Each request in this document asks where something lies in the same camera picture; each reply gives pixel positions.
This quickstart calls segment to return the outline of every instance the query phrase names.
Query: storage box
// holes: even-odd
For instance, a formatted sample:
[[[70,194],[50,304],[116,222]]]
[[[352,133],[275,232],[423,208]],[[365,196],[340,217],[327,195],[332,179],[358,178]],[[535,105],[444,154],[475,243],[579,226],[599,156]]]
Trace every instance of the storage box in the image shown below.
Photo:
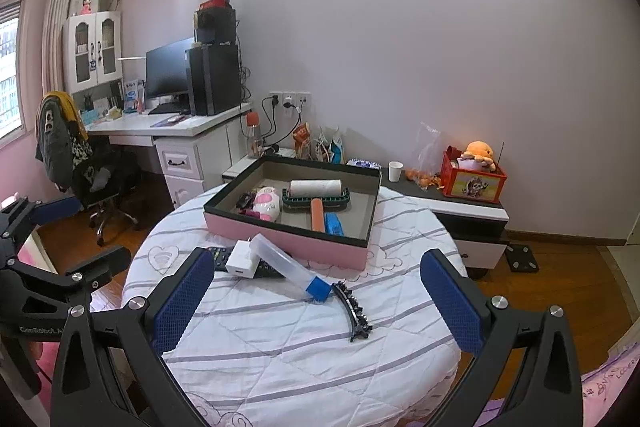
[[[462,156],[462,151],[449,147],[444,152],[440,178],[445,196],[498,203],[507,174],[498,166],[495,172],[468,171],[451,165]]]
[[[348,165],[334,165],[282,156],[263,156],[204,205],[210,232],[230,239],[250,239],[261,233],[293,257],[316,263],[363,270],[378,201],[381,173]],[[245,192],[275,187],[279,194],[291,180],[342,181],[351,200],[336,212],[344,236],[311,230],[310,209],[283,208],[275,222],[238,214],[236,203]]]

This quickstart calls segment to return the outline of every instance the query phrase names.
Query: striped tablecloth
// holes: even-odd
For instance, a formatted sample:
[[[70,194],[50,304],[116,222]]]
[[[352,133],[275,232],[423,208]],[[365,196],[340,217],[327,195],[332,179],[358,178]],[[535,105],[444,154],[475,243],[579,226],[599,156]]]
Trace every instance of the striped tablecloth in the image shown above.
[[[195,247],[233,242],[207,231],[214,188],[165,217],[134,257],[123,303],[148,296]],[[313,303],[287,282],[216,273],[175,350],[164,360],[210,425],[385,426],[433,410],[460,350],[420,281],[420,258],[439,248],[466,275],[449,233],[418,198],[381,187],[363,272],[321,266],[345,280],[374,329],[349,342],[337,298]]]

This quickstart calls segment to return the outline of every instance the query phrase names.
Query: window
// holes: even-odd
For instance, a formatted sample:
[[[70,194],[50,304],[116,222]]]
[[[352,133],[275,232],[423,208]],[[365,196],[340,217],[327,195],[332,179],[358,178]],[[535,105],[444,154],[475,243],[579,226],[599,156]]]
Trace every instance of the window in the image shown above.
[[[20,2],[0,7],[0,139],[22,126],[18,103]]]

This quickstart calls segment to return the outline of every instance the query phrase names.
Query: phone charger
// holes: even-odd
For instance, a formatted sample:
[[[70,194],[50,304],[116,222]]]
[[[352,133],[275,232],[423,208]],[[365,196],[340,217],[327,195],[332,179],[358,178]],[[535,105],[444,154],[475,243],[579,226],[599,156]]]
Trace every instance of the phone charger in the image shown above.
[[[260,258],[251,252],[249,241],[238,241],[226,260],[226,271],[231,275],[253,279]]]

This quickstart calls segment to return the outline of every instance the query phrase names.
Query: curtain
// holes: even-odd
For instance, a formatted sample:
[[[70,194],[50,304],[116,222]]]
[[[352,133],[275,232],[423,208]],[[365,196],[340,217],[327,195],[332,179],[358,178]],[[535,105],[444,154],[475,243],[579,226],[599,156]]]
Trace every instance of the curtain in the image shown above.
[[[47,0],[42,28],[42,92],[64,91],[62,28],[71,0]]]

